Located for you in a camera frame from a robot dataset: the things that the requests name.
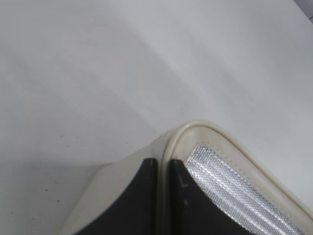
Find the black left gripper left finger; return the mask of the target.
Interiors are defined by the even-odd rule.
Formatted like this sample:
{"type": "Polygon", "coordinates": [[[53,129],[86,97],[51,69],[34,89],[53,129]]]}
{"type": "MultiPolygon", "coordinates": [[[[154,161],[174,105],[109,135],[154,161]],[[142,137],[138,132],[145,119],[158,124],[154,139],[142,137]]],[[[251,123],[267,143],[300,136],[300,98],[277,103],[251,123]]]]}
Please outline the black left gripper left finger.
{"type": "Polygon", "coordinates": [[[153,235],[156,221],[157,161],[147,158],[123,193],[80,235],[153,235]]]}

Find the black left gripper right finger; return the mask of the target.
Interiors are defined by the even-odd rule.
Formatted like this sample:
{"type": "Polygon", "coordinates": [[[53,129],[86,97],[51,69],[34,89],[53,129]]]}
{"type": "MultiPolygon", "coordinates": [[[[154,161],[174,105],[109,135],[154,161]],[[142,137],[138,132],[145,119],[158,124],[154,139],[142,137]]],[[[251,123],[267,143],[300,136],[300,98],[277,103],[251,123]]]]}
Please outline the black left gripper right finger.
{"type": "Polygon", "coordinates": [[[241,226],[204,194],[181,160],[171,160],[169,168],[171,234],[241,234],[241,226]]]}

